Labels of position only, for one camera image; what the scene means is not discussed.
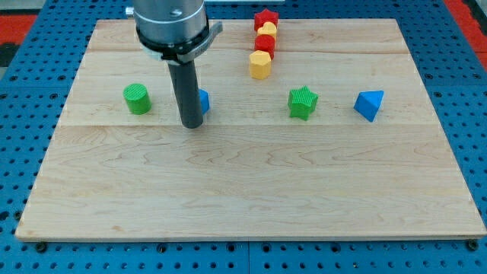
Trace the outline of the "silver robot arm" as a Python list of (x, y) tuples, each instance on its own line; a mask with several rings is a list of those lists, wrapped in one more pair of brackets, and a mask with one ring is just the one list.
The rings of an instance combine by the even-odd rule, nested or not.
[(125, 13), (142, 49), (173, 65), (194, 61), (223, 31), (220, 21), (209, 22), (204, 0), (133, 0)]

